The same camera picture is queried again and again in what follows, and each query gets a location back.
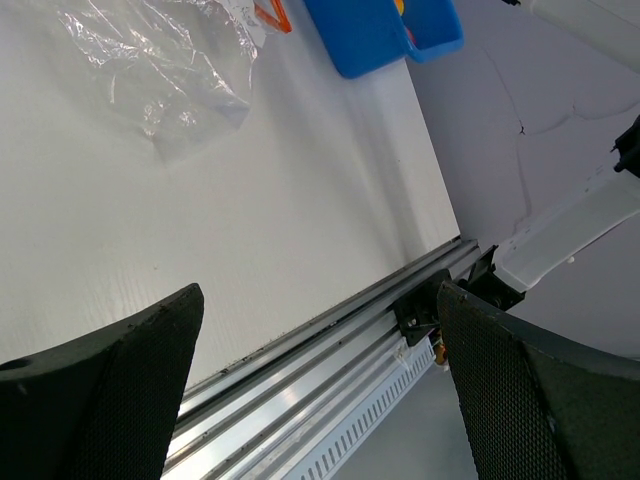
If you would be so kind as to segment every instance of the textured black surface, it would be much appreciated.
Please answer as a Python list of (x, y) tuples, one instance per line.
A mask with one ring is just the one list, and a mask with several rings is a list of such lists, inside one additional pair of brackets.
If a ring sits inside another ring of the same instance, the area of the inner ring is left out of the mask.
[(467, 295), (444, 284), (438, 311), (480, 480), (568, 478), (518, 344)]
[(160, 478), (203, 311), (192, 285), (0, 367), (2, 478)]
[(640, 478), (639, 362), (452, 284), (441, 288), (438, 310), (481, 479)]

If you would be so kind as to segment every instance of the black bracket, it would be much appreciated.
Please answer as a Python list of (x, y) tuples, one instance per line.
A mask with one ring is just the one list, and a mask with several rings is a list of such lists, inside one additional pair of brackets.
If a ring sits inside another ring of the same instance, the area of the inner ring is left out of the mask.
[(640, 178), (640, 116), (629, 130), (616, 139), (613, 150), (620, 152), (620, 161), (614, 170), (628, 170)]
[(449, 270), (439, 270), (394, 302), (398, 328), (410, 347), (440, 326), (438, 291), (446, 280), (451, 280)]
[(469, 280), (461, 280), (459, 286), (506, 312), (524, 300), (525, 294), (514, 290), (496, 277), (493, 254), (497, 248), (498, 246), (494, 245), (476, 260), (471, 267)]

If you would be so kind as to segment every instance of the blue bin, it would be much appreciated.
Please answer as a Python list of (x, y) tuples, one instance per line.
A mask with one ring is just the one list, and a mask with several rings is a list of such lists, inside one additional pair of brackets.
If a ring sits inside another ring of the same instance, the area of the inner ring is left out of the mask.
[[(338, 72), (356, 78), (409, 56), (422, 63), (464, 44), (451, 0), (304, 0)], [(415, 45), (405, 26), (415, 37)]]

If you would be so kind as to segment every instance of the yellow object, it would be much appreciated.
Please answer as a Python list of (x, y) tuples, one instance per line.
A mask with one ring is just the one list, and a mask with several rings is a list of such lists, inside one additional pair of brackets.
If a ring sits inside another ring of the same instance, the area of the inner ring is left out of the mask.
[(404, 0), (394, 0), (396, 2), (396, 8), (400, 15), (404, 15)]

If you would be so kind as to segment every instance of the table surface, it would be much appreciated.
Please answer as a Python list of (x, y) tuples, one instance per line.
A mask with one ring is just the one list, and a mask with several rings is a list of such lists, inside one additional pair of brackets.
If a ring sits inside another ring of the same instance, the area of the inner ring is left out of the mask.
[(458, 235), (406, 65), (338, 76), (299, 1), (240, 130), (163, 163), (0, 18), (0, 362), (198, 282), (189, 385)]

